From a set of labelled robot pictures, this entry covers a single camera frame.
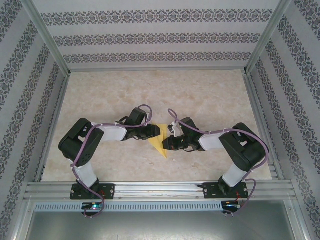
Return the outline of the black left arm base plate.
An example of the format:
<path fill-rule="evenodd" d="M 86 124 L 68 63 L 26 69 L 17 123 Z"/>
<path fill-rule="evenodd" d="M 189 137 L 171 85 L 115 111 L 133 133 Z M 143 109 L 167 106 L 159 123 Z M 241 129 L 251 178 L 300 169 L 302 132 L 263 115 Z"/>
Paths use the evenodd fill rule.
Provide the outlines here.
<path fill-rule="evenodd" d="M 103 197 L 104 200 L 114 199 L 115 184 L 99 183 L 99 184 L 94 184 L 90 189 L 96 192 L 101 197 Z M 88 191 L 81 184 L 75 183 L 71 187 L 70 199 L 71 200 L 99 200 L 100 198 L 97 195 L 93 194 L 92 192 Z"/>

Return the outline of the brushed grey metal panel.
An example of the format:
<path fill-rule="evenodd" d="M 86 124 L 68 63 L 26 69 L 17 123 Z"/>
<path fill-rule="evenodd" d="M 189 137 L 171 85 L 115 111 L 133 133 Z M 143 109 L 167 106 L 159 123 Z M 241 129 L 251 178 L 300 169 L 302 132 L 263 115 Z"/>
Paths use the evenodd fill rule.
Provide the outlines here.
<path fill-rule="evenodd" d="M 279 210 L 218 212 L 111 212 L 86 219 L 75 212 L 36 212 L 27 240 L 302 240 Z"/>

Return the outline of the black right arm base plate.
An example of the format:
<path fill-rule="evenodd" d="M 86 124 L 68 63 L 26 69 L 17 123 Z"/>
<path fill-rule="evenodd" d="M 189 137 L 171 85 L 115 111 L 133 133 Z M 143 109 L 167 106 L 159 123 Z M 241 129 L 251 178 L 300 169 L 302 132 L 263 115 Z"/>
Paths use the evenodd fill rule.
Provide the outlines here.
<path fill-rule="evenodd" d="M 204 182 L 198 185 L 202 188 L 205 199 L 238 199 L 248 198 L 249 192 L 246 183 L 240 182 L 234 187 L 219 187 L 218 182 Z"/>

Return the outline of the aluminium frame post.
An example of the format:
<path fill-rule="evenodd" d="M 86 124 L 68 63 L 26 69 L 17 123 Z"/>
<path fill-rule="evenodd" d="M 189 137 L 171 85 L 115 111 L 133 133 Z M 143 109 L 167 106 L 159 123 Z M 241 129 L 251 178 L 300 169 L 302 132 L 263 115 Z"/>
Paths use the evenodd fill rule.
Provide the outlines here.
<path fill-rule="evenodd" d="M 51 35 L 45 21 L 43 20 L 40 12 L 38 11 L 33 0 L 20 0 L 29 17 L 33 21 L 35 27 L 37 28 L 41 38 L 47 45 L 50 53 L 58 64 L 60 70 L 65 76 L 69 76 L 71 70 L 69 69 L 63 55 L 61 54 L 53 36 Z"/>
<path fill-rule="evenodd" d="M 280 22 L 282 16 L 286 12 L 288 6 L 292 0 L 280 0 L 277 7 L 275 8 L 264 32 L 262 33 L 255 49 L 253 50 L 247 65 L 242 71 L 243 76 L 247 76 L 255 67 L 256 62 L 259 60 L 259 57 L 263 53 L 265 46 L 272 37 L 275 29 L 277 28 L 278 23 Z"/>

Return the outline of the aluminium front frame bar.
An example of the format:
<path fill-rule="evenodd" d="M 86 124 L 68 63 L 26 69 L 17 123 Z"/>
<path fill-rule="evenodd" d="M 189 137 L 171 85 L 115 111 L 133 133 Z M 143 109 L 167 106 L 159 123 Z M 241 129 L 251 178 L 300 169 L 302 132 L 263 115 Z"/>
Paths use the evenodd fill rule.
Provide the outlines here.
<path fill-rule="evenodd" d="M 13 228 L 13 232 L 9 237 L 9 240 L 26 240 L 29 232 L 29 228 L 32 222 L 35 209 L 35 203 L 31 200 L 23 201 L 21 208 L 18 212 L 18 216 Z"/>
<path fill-rule="evenodd" d="M 302 239 L 303 240 L 312 240 L 312 237 L 311 237 L 310 232 L 307 227 L 307 222 L 305 221 L 305 218 L 303 216 L 302 209 L 300 207 L 298 200 L 292 200 L 291 205 L 292 205 L 292 209 L 295 214 L 297 224 L 299 225 L 298 228 L 299 228 L 300 235 L 301 235 Z"/>

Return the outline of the aluminium mounting rail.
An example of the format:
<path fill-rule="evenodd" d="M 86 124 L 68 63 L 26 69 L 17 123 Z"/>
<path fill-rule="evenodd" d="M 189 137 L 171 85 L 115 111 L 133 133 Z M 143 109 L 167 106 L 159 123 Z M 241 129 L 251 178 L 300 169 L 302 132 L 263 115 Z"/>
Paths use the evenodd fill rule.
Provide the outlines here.
<path fill-rule="evenodd" d="M 297 194 L 290 180 L 245 181 L 251 200 L 296 200 Z M 198 185 L 202 181 L 149 181 L 115 182 L 113 200 L 115 202 L 133 201 L 191 201 L 205 200 L 203 189 Z M 63 202 L 70 200 L 72 182 L 30 182 L 22 199 L 24 201 Z"/>

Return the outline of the left controller board green light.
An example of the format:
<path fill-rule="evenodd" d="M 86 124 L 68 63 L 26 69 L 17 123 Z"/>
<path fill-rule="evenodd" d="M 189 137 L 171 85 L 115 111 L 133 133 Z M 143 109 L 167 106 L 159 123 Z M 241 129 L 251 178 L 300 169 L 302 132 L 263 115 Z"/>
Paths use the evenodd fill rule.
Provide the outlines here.
<path fill-rule="evenodd" d="M 85 202 L 82 204 L 81 209 L 82 210 L 94 210 L 98 211 L 103 208 L 102 203 L 95 203 L 95 202 Z"/>

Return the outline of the right controller board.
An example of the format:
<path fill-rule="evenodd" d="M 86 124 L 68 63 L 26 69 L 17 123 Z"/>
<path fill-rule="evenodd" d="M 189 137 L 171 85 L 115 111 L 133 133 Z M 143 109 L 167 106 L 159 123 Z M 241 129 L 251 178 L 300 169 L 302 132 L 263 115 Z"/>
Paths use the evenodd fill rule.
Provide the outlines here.
<path fill-rule="evenodd" d="M 229 208 L 236 208 L 239 209 L 241 207 L 241 205 L 239 204 L 238 201 L 222 201 L 222 207 L 225 209 L 229 209 Z"/>

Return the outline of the aluminium side frame rail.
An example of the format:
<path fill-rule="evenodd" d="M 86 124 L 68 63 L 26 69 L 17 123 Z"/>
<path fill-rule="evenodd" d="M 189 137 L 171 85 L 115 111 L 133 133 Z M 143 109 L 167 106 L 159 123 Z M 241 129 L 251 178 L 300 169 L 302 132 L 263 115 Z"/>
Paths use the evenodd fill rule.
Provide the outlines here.
<path fill-rule="evenodd" d="M 58 120 L 59 120 L 59 116 L 60 116 L 60 112 L 63 106 L 63 102 L 64 102 L 64 98 L 66 95 L 66 91 L 68 88 L 68 83 L 70 80 L 70 74 L 68 76 L 66 76 L 63 80 L 63 84 L 60 87 L 60 91 L 59 91 L 59 95 L 58 98 L 56 100 L 56 104 L 54 107 L 54 111 L 53 111 L 53 115 L 51 118 L 51 123 L 50 126 L 48 128 L 48 132 L 44 141 L 44 146 L 42 148 L 42 152 L 37 164 L 37 168 L 35 171 L 35 175 L 33 176 L 33 180 L 32 182 L 41 182 L 42 178 L 43 178 L 43 174 L 44 174 L 44 170 L 46 168 L 46 164 L 47 164 L 47 160 L 49 157 L 49 153 L 50 153 L 50 149 L 51 149 L 51 145 L 52 145 L 52 141 L 54 139 L 54 135 L 55 135 L 55 130 L 58 124 Z"/>
<path fill-rule="evenodd" d="M 243 73 L 243 80 L 249 97 L 249 101 L 252 107 L 254 118 L 257 124 L 258 132 L 260 133 L 261 139 L 267 144 L 269 149 L 268 164 L 271 168 L 271 176 L 273 180 L 284 180 L 285 177 L 282 173 L 281 166 L 278 161 L 276 150 L 274 148 L 272 139 L 269 134 L 267 122 L 264 118 L 263 109 L 261 107 L 258 95 L 256 93 L 252 79 L 247 74 Z"/>

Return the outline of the aluminium back frame rail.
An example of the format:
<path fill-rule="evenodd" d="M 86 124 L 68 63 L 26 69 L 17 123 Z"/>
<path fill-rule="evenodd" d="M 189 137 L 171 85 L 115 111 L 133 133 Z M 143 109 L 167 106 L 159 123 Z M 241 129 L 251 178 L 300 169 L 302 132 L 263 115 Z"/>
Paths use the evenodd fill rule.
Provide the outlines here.
<path fill-rule="evenodd" d="M 246 72 L 245 67 L 118 67 L 118 68 L 78 68 L 71 69 L 71 73 L 80 72 L 141 72 L 141 71 L 232 71 L 240 70 L 242 73 Z"/>

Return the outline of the yellow paper sheet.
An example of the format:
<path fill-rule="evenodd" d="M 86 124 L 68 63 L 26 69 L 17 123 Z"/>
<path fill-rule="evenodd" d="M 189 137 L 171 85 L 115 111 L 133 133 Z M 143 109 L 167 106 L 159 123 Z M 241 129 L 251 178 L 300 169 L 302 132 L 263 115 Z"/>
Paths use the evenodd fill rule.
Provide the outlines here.
<path fill-rule="evenodd" d="M 156 124 L 160 129 L 160 135 L 148 139 L 148 142 L 166 159 L 167 150 L 163 147 L 163 141 L 167 138 L 168 125 L 164 123 Z"/>

